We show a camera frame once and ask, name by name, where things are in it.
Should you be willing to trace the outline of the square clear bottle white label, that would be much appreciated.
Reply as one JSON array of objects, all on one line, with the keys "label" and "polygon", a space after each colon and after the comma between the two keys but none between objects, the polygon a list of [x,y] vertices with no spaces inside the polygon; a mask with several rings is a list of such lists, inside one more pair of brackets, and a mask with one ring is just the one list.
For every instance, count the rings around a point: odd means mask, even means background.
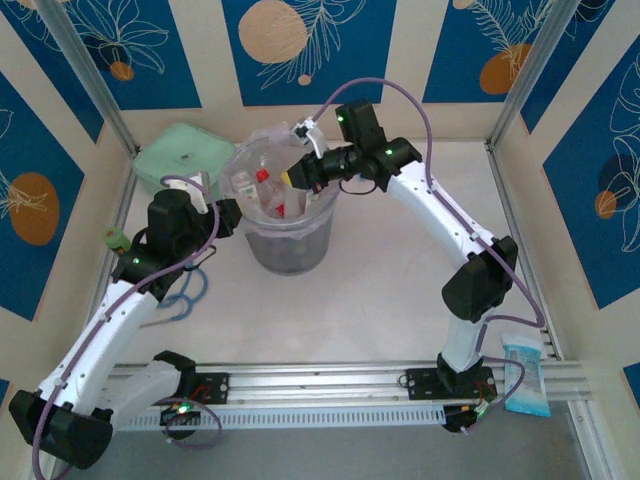
[{"label": "square clear bottle white label", "polygon": [[250,201],[258,199],[253,177],[249,173],[240,171],[231,178],[231,181],[234,190],[239,196],[245,197]]}]

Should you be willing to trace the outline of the grey mesh waste bin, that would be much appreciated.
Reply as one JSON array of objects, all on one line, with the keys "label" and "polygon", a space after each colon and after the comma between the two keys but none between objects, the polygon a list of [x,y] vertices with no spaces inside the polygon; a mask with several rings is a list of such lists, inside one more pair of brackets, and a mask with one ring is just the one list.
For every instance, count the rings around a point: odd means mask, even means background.
[{"label": "grey mesh waste bin", "polygon": [[300,239],[271,237],[263,230],[245,231],[245,236],[256,260],[265,269],[280,275],[303,274],[324,259],[329,247],[333,216],[318,230]]}]

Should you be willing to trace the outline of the small green bottle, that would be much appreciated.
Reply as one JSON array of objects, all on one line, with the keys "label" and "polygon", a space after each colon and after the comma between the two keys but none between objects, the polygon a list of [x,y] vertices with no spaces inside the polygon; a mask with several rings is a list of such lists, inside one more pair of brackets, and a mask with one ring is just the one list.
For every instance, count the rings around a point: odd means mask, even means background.
[{"label": "small green bottle", "polygon": [[131,241],[122,229],[111,226],[103,231],[102,239],[105,245],[114,253],[121,255],[131,248]]}]

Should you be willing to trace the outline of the mint green zip pouch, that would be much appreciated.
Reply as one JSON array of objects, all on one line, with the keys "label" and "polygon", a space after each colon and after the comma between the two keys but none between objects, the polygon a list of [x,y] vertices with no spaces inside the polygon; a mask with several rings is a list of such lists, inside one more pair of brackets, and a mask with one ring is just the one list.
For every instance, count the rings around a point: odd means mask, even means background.
[{"label": "mint green zip pouch", "polygon": [[219,198],[217,179],[235,150],[235,145],[222,137],[178,122],[141,150],[133,161],[133,170],[149,195],[162,189],[160,179],[166,175],[187,177],[206,172],[211,192]]}]

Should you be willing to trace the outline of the small circuit board green light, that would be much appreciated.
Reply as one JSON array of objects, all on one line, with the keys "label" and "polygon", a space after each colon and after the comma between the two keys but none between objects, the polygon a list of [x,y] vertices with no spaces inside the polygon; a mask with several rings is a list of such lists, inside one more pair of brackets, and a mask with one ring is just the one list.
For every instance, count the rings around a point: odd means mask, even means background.
[{"label": "small circuit board green light", "polygon": [[483,400],[479,404],[445,406],[443,427],[451,433],[467,435],[470,428],[486,413],[490,404]]},{"label": "small circuit board green light", "polygon": [[171,402],[160,413],[160,425],[163,427],[178,427],[198,425],[201,412],[184,401]]}]

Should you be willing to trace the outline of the blue white wipes packet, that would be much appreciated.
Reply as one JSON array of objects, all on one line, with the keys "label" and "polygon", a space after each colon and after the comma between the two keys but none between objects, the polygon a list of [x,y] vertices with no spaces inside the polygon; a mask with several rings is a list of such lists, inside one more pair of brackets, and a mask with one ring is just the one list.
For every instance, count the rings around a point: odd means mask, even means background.
[{"label": "blue white wipes packet", "polygon": [[505,401],[507,411],[543,418],[551,416],[541,357],[543,344],[530,337],[501,335],[505,359]]}]

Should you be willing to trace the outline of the aluminium frame post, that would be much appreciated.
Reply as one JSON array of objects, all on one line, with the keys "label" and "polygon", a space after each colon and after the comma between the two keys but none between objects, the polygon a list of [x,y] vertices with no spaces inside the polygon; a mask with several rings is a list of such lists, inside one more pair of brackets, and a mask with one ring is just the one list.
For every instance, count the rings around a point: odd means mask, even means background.
[{"label": "aluminium frame post", "polygon": [[526,60],[506,96],[496,123],[486,139],[485,146],[489,153],[497,151],[511,124],[529,98],[580,1],[556,0],[553,3],[549,16],[542,24]]},{"label": "aluminium frame post", "polygon": [[57,0],[34,0],[34,3],[47,30],[54,38],[101,117],[111,127],[129,157],[134,158],[139,153],[139,145],[63,6]]}]

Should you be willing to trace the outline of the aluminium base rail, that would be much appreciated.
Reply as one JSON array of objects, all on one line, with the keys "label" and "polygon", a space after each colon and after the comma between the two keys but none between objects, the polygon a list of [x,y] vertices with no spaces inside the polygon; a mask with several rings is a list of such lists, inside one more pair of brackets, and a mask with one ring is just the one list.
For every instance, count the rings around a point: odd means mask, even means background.
[{"label": "aluminium base rail", "polygon": [[[120,387],[144,364],[116,365],[105,389]],[[302,364],[199,364],[200,373],[228,373],[227,407],[325,407],[408,403],[399,384],[408,369],[435,367],[435,361]],[[583,401],[592,389],[577,361],[543,360],[549,401]]]}]

